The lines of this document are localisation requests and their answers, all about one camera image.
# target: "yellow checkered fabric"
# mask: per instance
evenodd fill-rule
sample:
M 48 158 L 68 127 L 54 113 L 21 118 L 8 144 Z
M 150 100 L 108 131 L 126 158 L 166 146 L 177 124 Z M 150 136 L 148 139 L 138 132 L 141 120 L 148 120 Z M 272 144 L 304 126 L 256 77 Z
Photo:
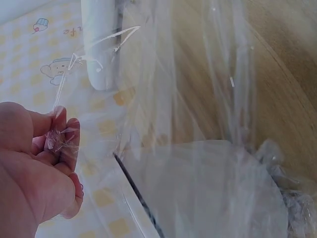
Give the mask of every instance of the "yellow checkered fabric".
M 60 75 L 81 46 L 80 1 L 38 9 L 0 27 L 0 101 L 13 101 L 40 113 L 52 109 Z M 105 112 L 97 123 L 82 123 L 77 173 L 84 186 L 81 211 L 71 220 L 54 218 L 40 225 L 37 238 L 158 237 L 113 156 L 107 141 L 115 141 L 118 119 L 128 103 L 124 92 L 95 92 L 87 75 L 76 75 L 63 89 L 61 104 L 68 117 Z M 72 93 L 89 98 L 87 107 L 72 101 Z

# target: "cartoon cupcake print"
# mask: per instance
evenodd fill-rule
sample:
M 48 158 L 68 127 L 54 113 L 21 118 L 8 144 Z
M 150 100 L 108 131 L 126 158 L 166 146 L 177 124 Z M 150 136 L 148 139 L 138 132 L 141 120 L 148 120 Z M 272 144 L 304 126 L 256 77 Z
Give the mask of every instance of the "cartoon cupcake print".
M 49 25 L 49 21 L 45 18 L 40 18 L 34 25 L 33 25 L 33 29 L 34 29 L 34 33 L 39 32 L 39 31 L 44 31 L 47 29 Z

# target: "white cylindrical object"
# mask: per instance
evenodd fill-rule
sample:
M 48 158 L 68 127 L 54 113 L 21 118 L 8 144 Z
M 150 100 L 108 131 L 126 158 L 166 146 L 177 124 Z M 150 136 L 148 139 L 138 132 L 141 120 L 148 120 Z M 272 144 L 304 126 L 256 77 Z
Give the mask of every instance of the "white cylindrical object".
M 115 0 L 81 0 L 81 11 L 90 83 L 96 90 L 111 89 L 114 85 L 111 63 L 115 38 L 96 42 L 113 34 L 117 28 Z

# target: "wooden floor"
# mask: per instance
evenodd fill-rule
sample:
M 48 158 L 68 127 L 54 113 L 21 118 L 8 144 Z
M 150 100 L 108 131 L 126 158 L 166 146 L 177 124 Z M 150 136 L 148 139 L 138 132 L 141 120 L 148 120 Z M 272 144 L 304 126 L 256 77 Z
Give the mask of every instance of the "wooden floor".
M 246 15 L 252 32 L 257 80 L 256 146 L 267 138 L 273 139 L 285 154 L 286 167 L 317 182 L 315 2 L 246 0 Z M 217 139 L 220 132 L 202 38 L 201 0 L 174 0 L 173 5 L 178 90 L 204 137 Z M 132 13 L 126 22 L 131 22 L 131 16 L 138 18 Z M 190 140 L 184 134 L 191 133 L 184 120 L 184 139 L 180 140 L 183 142 Z

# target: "plastic wrap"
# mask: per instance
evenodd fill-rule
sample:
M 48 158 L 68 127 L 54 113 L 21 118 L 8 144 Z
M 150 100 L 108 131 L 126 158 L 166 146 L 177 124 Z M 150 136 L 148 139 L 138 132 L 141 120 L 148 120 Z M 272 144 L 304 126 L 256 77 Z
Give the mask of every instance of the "plastic wrap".
M 79 165 L 111 183 L 103 164 L 115 156 L 160 237 L 315 234 L 311 183 L 284 171 L 276 144 L 255 152 L 254 46 L 241 0 L 82 0 L 82 20 L 53 108 L 80 121 Z M 55 152 L 74 146 L 63 133 L 48 135 Z

